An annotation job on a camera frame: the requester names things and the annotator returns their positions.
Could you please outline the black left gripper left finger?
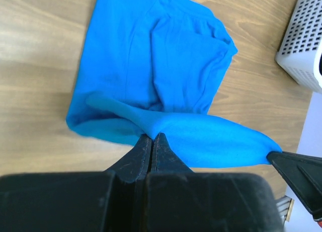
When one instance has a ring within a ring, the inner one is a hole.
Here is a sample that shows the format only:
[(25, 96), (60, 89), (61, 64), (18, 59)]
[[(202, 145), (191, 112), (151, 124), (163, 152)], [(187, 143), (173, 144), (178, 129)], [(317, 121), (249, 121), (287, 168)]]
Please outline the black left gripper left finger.
[(151, 149), (143, 135), (105, 171), (2, 176), (1, 231), (131, 231)]

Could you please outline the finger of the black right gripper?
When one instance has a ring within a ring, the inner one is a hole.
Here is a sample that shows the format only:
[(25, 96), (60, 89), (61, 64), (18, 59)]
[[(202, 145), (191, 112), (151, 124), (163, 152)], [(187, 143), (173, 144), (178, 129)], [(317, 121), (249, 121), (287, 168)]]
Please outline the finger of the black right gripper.
[(321, 218), (321, 158), (272, 151), (266, 156), (313, 218)]

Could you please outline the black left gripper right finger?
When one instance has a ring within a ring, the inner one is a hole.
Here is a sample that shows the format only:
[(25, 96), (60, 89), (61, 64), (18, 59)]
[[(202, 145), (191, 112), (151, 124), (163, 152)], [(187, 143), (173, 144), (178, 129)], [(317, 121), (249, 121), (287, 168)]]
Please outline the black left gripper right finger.
[(282, 231), (274, 195), (250, 173), (194, 173), (159, 134), (145, 184), (146, 231)]

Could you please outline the blue t shirt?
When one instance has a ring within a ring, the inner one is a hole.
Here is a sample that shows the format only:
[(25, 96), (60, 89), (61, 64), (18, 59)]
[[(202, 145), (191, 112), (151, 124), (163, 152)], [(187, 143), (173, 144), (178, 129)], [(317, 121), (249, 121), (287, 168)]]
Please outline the blue t shirt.
[(97, 0), (67, 126), (128, 145), (164, 133), (192, 168), (267, 164), (275, 141), (208, 115), (236, 53), (222, 22), (191, 0)]

